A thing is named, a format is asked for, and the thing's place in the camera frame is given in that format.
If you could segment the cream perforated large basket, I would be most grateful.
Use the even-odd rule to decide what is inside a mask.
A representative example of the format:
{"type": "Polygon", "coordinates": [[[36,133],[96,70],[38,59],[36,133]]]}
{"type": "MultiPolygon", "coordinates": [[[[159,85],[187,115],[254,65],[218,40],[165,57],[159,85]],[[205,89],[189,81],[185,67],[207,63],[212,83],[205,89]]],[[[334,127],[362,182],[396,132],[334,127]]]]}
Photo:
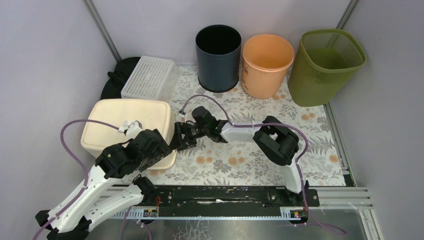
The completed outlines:
{"type": "Polygon", "coordinates": [[[146,99],[105,99],[96,103],[89,120],[118,127],[86,122],[81,136],[81,146],[95,158],[104,148],[135,138],[142,130],[157,129],[166,143],[174,134],[175,114],[164,101],[146,99]]]}

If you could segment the white slotted basket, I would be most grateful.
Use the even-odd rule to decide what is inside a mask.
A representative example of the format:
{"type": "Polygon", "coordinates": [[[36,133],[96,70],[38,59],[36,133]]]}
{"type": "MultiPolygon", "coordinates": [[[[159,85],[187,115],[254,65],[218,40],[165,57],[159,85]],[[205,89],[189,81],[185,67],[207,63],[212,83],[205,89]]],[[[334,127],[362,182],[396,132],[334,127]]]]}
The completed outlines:
{"type": "Polygon", "coordinates": [[[122,88],[121,98],[169,103],[181,76],[173,60],[143,55],[122,88]]]}

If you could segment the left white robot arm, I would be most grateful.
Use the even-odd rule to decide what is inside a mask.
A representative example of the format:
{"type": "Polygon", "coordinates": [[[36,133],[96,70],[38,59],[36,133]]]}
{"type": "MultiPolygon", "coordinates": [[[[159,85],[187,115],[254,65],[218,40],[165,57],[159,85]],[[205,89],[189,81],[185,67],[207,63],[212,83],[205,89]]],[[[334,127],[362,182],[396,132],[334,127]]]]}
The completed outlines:
{"type": "Polygon", "coordinates": [[[172,150],[157,130],[142,130],[135,138],[106,147],[95,160],[88,177],[57,207],[35,216],[41,229],[49,230],[48,240],[84,240],[101,222],[141,203],[156,199],[155,186],[137,176],[121,192],[97,203],[111,186],[137,169],[146,170],[171,154],[172,150]]]}

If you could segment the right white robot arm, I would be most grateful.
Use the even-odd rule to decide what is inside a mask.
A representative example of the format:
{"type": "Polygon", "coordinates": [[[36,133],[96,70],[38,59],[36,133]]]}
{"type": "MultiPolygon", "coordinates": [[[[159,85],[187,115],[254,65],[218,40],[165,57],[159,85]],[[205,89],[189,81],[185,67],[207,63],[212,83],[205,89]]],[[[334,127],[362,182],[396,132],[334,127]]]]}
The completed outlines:
{"type": "Polygon", "coordinates": [[[251,124],[197,117],[194,123],[175,123],[169,146],[172,150],[183,151],[195,147],[202,137],[208,137],[215,143],[256,143],[271,162],[281,166],[287,201],[293,206],[306,201],[309,184],[299,167],[299,159],[307,152],[309,142],[296,127],[281,123],[273,116],[251,124]]]}

